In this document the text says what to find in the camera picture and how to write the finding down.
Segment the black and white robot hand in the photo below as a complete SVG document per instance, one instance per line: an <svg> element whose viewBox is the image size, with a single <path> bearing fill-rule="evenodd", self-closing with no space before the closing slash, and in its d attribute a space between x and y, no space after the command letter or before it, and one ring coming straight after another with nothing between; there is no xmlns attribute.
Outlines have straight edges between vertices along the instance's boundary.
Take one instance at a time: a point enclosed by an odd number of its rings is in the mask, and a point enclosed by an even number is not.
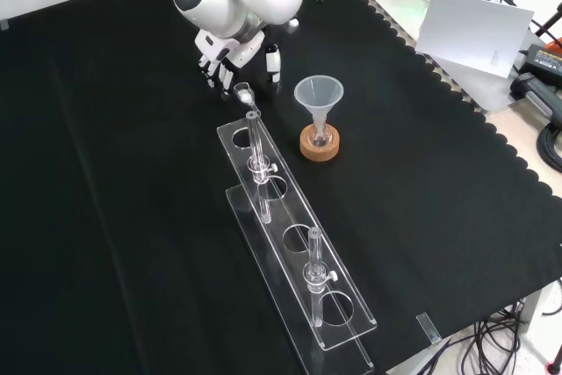
<svg viewBox="0 0 562 375"><path fill-rule="evenodd" d="M281 88L281 51L270 39L270 31L259 30L250 40L220 39L208 31L200 30L195 45L201 53L198 67L211 88L217 88L227 100L234 93L236 77L254 57L264 51L267 82L266 92L278 94Z"/></svg>

